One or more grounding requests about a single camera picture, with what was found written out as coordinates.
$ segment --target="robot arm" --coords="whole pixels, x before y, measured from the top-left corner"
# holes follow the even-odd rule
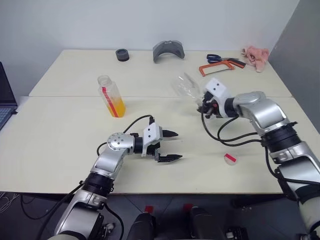
[[[51,240],[103,240],[107,226],[104,216],[99,213],[107,204],[107,196],[113,191],[113,182],[123,164],[126,155],[141,154],[154,156],[158,162],[171,162],[181,155],[158,153],[163,137],[178,136],[177,133],[163,130],[153,117],[143,131],[143,137],[137,133],[112,134],[106,142],[105,150],[98,156],[90,173],[64,211]]]
[[[290,122],[278,104],[261,91],[231,97],[215,78],[205,88],[203,110],[199,111],[206,113],[206,118],[239,115],[250,121],[262,139],[262,146],[267,147],[278,165],[275,174],[281,189],[289,199],[299,202],[307,230],[320,236],[320,162],[298,137],[293,128],[296,122]]]

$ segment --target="cable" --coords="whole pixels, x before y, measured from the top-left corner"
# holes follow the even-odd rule
[[[153,116],[150,115],[150,114],[148,114],[148,115],[143,115],[143,116],[141,116],[141,117],[138,117],[136,120],[134,120],[134,121],[123,131],[123,133],[125,134],[125,133],[129,130],[129,128],[131,128],[136,122],[138,122],[139,120],[144,119],[144,118],[153,118]]]
[[[25,202],[25,201],[22,199],[22,202],[27,205],[27,204],[32,203],[35,199],[36,199],[36,197],[33,197],[30,201],[27,201],[27,202]]]
[[[120,222],[120,224],[121,224],[121,235],[120,235],[119,240],[122,240],[122,237],[124,236],[124,231],[125,231],[124,222],[122,221],[121,217],[120,217],[118,214],[116,214],[114,211],[112,211],[112,210],[108,207],[107,204],[104,204],[104,207],[105,207],[105,209],[106,209],[109,213],[111,213],[113,216],[115,216],[115,217],[119,220],[119,222]]]
[[[243,134],[241,136],[237,136],[237,137],[234,137],[234,138],[231,138],[231,139],[221,139],[220,138],[220,132],[222,131],[222,129],[227,126],[228,124],[230,124],[231,122],[233,122],[234,120],[236,120],[237,118],[239,118],[239,115],[235,116],[234,118],[226,121],[224,124],[222,124],[222,126],[219,128],[218,130],[218,133],[217,133],[217,138],[220,139],[221,141],[223,142],[233,142],[235,140],[239,140],[239,139],[242,139],[244,137],[248,137],[248,136],[252,136],[252,135],[257,135],[258,133],[255,131],[255,132],[250,132],[250,133],[246,133],[246,134]]]
[[[138,122],[139,120],[144,119],[144,118],[153,118],[153,116],[150,115],[150,114],[148,114],[148,115],[143,115],[143,116],[141,116],[141,117],[138,117],[136,120],[134,120],[134,121],[123,131],[123,133],[125,134],[136,122]],[[97,154],[98,156],[100,156],[100,148],[101,148],[103,145],[106,145],[106,144],[107,144],[107,142],[105,141],[105,142],[101,143],[101,144],[97,147],[97,149],[96,149],[96,154]]]
[[[265,146],[265,161],[266,161],[266,166],[271,173],[272,176],[274,176],[278,180],[286,181],[289,183],[294,183],[294,184],[306,184],[306,185],[317,185],[320,186],[320,182],[317,181],[307,181],[307,180],[298,180],[298,179],[291,179],[291,178],[285,178],[283,176],[277,175],[271,168],[270,162],[269,162],[269,154],[268,154],[268,148]]]
[[[206,123],[205,123],[205,119],[204,119],[204,103],[202,104],[202,108],[201,108],[201,121],[202,121],[202,125],[203,125],[203,128],[204,130],[206,131],[206,133],[211,137],[213,138],[214,140],[216,141],[219,141],[220,143],[222,143],[223,145],[226,145],[228,147],[238,147],[238,146],[242,146],[242,145],[245,145],[245,144],[249,144],[249,143],[254,143],[254,142],[257,142],[257,143],[262,143],[262,141],[260,139],[251,139],[251,140],[247,140],[247,141],[244,141],[244,142],[240,142],[240,143],[235,143],[235,144],[229,144],[229,143],[226,143],[225,142],[225,139],[221,139],[219,137],[215,137],[211,134],[211,132],[208,130],[207,126],[206,126]],[[229,124],[230,122],[236,120],[239,116],[235,117],[235,118],[232,118],[231,120],[227,121],[224,125],[222,125],[223,127],[225,127],[227,124]],[[253,133],[247,133],[247,134],[244,134],[242,136],[238,136],[238,137],[235,137],[235,139],[241,139],[241,138],[244,138],[246,137],[247,135],[250,136],[251,134]]]
[[[25,204],[29,204],[29,203],[31,203],[34,199],[35,199],[35,198],[33,198],[31,201],[28,201],[28,203],[25,203],[25,202],[24,202],[24,199],[23,199],[23,196],[20,195],[20,206],[21,206],[22,212],[24,213],[24,215],[25,215],[28,219],[31,219],[31,220],[39,220],[39,219],[44,218],[45,216],[47,216],[47,215],[52,211],[52,209],[54,209],[54,207],[55,207],[55,205],[56,205],[56,204],[55,204],[55,205],[54,205],[49,211],[47,211],[44,215],[39,216],[39,217],[33,217],[33,216],[30,216],[30,215],[26,212],[25,207],[24,207],[24,203],[25,203]]]
[[[11,206],[11,203],[20,196],[19,194],[14,193],[12,199],[9,199],[9,197],[5,196],[6,194],[7,192],[0,193],[0,200],[6,200],[6,203],[0,206],[0,214],[4,213]]]
[[[101,143],[98,147],[97,147],[97,149],[96,149],[96,154],[98,155],[98,156],[100,156],[100,148],[103,146],[103,145],[105,145],[105,144],[107,144],[107,142],[105,141],[105,142],[103,142],[103,143]]]
[[[65,195],[59,202],[57,202],[52,210],[49,212],[48,214],[48,217],[44,220],[37,236],[36,236],[36,240],[40,240],[41,239],[41,236],[42,236],[42,233],[44,232],[45,228],[46,228],[46,225],[48,224],[49,220],[51,219],[51,217],[54,215],[54,213],[56,212],[56,210],[61,206],[61,204],[66,200],[68,199],[72,194],[74,194],[79,188],[81,188],[83,185],[82,181],[79,183],[79,185],[73,189],[71,192],[69,192],[67,195]]]

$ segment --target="laptop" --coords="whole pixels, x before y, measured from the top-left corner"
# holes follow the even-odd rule
[[[17,107],[4,66],[0,62],[0,130],[13,114],[17,114]]]

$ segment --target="scissors handle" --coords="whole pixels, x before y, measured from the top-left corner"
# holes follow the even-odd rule
[[[221,56],[219,56],[217,54],[207,54],[206,59],[208,60],[209,64],[213,64],[213,63],[217,63],[217,62],[222,61]]]

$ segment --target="gray plastic object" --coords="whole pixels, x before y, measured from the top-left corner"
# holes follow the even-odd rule
[[[171,53],[183,59],[185,57],[182,43],[177,40],[161,41],[153,47],[153,61],[156,62],[158,57],[164,53]]]

